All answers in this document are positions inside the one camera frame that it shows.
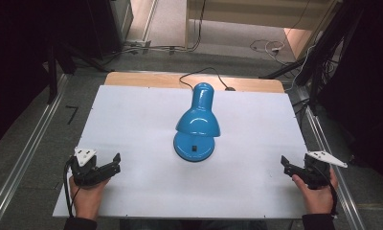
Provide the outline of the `blue desk lamp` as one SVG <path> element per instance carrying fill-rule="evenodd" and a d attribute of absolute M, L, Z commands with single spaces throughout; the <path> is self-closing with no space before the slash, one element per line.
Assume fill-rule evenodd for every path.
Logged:
<path fill-rule="evenodd" d="M 186 161 L 201 162 L 214 152 L 214 138 L 220 136 L 220 127 L 212 111 L 213 99 L 213 87 L 200 82 L 193 89 L 191 107 L 177 123 L 173 146 Z"/>

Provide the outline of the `white table board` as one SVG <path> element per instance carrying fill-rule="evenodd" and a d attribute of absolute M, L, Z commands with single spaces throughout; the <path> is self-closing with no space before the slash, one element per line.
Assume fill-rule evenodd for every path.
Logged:
<path fill-rule="evenodd" d="M 100 87 L 79 146 L 104 165 L 121 157 L 106 186 L 100 214 L 153 219 L 297 219 L 300 191 L 281 159 L 302 165 L 306 146 L 284 93 L 214 94 L 221 134 L 213 154 L 191 163 L 174 151 L 189 89 Z"/>

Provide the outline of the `light wooden furniture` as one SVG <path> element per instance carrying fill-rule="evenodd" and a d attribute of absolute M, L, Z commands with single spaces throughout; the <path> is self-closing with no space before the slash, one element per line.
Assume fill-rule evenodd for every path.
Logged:
<path fill-rule="evenodd" d="M 343 0 L 187 0 L 186 32 L 189 20 L 260 25 L 284 28 L 295 58 L 327 28 Z"/>

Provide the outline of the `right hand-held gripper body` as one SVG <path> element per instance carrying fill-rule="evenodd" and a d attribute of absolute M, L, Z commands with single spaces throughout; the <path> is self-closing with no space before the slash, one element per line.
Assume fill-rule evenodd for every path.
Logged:
<path fill-rule="evenodd" d="M 304 156 L 304 171 L 307 179 L 304 183 L 311 190 L 326 186 L 330 181 L 329 169 L 331 165 L 346 168 L 347 163 L 332 154 L 323 151 L 309 151 Z"/>

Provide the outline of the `person's right hand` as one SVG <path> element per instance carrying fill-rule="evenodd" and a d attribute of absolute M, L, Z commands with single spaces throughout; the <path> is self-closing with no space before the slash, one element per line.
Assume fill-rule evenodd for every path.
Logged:
<path fill-rule="evenodd" d="M 302 193 L 304 207 L 308 214 L 331 213 L 333 208 L 333 195 L 329 186 L 321 187 L 318 190 L 310 190 L 298 175 L 294 174 L 292 180 Z"/>

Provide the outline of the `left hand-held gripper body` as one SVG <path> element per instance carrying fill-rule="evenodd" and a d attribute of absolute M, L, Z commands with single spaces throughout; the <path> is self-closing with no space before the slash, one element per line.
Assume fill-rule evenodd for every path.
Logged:
<path fill-rule="evenodd" d="M 75 148 L 71 166 L 74 182 L 79 187 L 93 187 L 96 181 L 97 151 L 95 149 Z"/>

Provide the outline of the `black metal stand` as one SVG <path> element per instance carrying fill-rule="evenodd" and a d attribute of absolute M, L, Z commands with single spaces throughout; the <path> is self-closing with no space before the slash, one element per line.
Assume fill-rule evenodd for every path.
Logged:
<path fill-rule="evenodd" d="M 307 106 L 312 112 L 316 111 L 317 94 L 325 63 L 332 57 L 336 47 L 341 40 L 349 35 L 351 30 L 356 27 L 360 19 L 366 0 L 344 0 L 338 12 L 332 17 L 327 28 L 319 38 L 318 42 L 306 50 L 305 57 L 288 64 L 282 69 L 263 76 L 263 80 L 273 80 L 286 72 L 298 67 L 301 68 L 299 74 L 292 81 L 297 87 L 305 86 L 311 81 L 309 100 Z"/>
<path fill-rule="evenodd" d="M 49 98 L 51 104 L 57 95 L 56 65 L 59 64 L 65 74 L 74 74 L 76 65 L 72 60 L 68 48 L 60 42 L 49 41 L 47 46 L 48 74 L 49 74 Z"/>

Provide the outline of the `person's left hand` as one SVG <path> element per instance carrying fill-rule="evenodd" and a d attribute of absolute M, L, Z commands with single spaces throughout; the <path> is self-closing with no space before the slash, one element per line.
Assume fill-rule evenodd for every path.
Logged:
<path fill-rule="evenodd" d="M 91 220 L 98 218 L 103 191 L 108 182 L 109 180 L 104 180 L 93 187 L 80 188 L 73 176 L 69 178 L 70 194 L 77 218 Z"/>

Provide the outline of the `wooden table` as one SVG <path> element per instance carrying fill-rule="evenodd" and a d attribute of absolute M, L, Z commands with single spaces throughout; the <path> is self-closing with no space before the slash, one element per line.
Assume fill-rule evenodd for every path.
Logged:
<path fill-rule="evenodd" d="M 219 76 L 217 74 L 178 74 L 165 72 L 111 72 L 105 85 L 191 88 L 200 82 L 209 83 L 215 90 L 232 87 L 241 92 L 283 93 L 279 80 L 245 79 Z"/>

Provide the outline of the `aluminium floor rail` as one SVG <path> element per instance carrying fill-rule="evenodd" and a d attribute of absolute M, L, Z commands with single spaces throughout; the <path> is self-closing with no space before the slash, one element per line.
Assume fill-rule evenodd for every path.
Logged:
<path fill-rule="evenodd" d="M 69 82 L 70 75 L 62 74 L 57 82 L 59 91 L 56 93 L 54 100 L 47 104 L 40 119 L 38 120 L 34 131 L 31 133 L 29 140 L 27 141 L 23 150 L 11 169 L 5 183 L 0 187 L 0 221 L 5 214 L 13 195 L 15 194 L 17 187 L 22 180 L 26 170 L 28 169 L 36 149 L 40 144 L 42 137 L 44 136 L 49 123 L 52 121 L 56 110 L 60 104 L 60 101 L 64 95 L 66 85 Z"/>
<path fill-rule="evenodd" d="M 325 150 L 334 157 L 339 157 L 339 154 L 331 149 L 326 133 L 323 130 L 321 123 L 322 115 L 323 109 L 318 105 L 306 105 L 304 111 L 299 113 L 298 121 L 305 143 L 312 150 Z M 341 223 L 346 223 L 349 230 L 366 230 L 364 221 L 360 216 L 347 181 L 344 178 L 345 168 L 334 165 L 331 168 L 335 171 L 339 183 L 337 190 L 337 210 L 339 214 L 336 219 Z"/>

